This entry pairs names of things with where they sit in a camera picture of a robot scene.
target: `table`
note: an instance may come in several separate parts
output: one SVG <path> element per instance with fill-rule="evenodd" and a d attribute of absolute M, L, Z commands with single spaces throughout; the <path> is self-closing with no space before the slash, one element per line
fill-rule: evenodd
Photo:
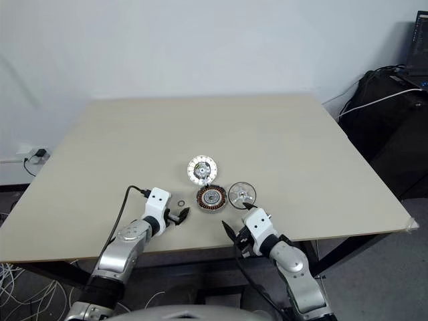
<path fill-rule="evenodd" d="M 291 240 L 362 235 L 330 253 L 316 272 L 379 233 L 417 227 L 310 95 L 99 100 L 0 229 L 0 261 L 97 257 L 131 184 L 170 191 L 171 211 L 181 199 L 191 207 L 182 225 L 155 237 L 146 251 L 230 246 L 221 220 L 238 230 L 243 211 L 198 208 L 187 164 L 200 154 L 217 163 L 216 185 L 251 183 L 256 204 Z M 144 203 L 131 194 L 119 227 L 139 218 Z"/>

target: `laptop screen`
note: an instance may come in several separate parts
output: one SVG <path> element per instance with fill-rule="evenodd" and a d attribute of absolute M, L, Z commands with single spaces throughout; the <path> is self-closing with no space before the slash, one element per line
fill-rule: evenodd
<path fill-rule="evenodd" d="M 428 11 L 417 13 L 407 69 L 428 70 Z"/>

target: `wall outlet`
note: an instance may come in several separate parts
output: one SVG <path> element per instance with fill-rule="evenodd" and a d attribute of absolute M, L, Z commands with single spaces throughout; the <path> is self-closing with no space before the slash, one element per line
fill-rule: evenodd
<path fill-rule="evenodd" d="M 30 163 L 31 164 L 39 164 L 39 165 L 41 165 L 41 164 L 46 163 L 46 161 L 51 156 L 51 150 L 48 147 L 46 147 L 46 146 L 36 146 L 36 147 L 34 147 L 34 146 L 31 146 L 31 147 L 22 146 L 22 148 L 20 148 L 18 150 L 18 152 L 16 153 L 16 156 L 17 156 L 17 158 L 19 158 L 19 159 L 21 159 L 23 161 L 24 158 L 31 158 L 33 155 L 36 154 L 36 152 L 39 149 L 45 149 L 46 150 L 46 154 L 43 157 L 36 157 L 36 156 L 33 157 L 30 160 Z"/>

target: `white wall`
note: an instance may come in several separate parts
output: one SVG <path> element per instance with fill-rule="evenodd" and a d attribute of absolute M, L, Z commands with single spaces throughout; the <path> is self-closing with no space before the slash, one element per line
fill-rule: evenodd
<path fill-rule="evenodd" d="M 325 101 L 365 70 L 403 62 L 418 9 L 426 0 L 0 0 L 0 161 L 54 148 L 91 98 Z M 0 184 L 30 178 L 0 164 Z"/>

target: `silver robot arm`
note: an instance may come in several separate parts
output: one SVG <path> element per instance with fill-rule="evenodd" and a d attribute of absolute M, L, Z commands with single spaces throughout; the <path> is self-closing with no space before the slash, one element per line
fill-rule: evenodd
<path fill-rule="evenodd" d="M 157 187 L 144 196 L 147 197 L 144 214 L 119 230 L 101 253 L 88 285 L 79 300 L 73 303 L 65 320 L 97 321 L 111 317 L 146 244 L 152 236 L 161 235 L 169 221 L 179 225 L 189 212 L 186 208 L 179 215 L 170 214 L 167 206 L 171 194 Z"/>
<path fill-rule="evenodd" d="M 297 247 L 280 240 L 268 215 L 263 209 L 249 205 L 242 221 L 245 227 L 235 237 L 233 230 L 225 226 L 243 256 L 248 256 L 248 247 L 256 255 L 273 260 L 280 276 L 287 285 L 288 296 L 294 315 L 298 320 L 336 320 L 320 286 L 311 276 L 306 255 Z"/>

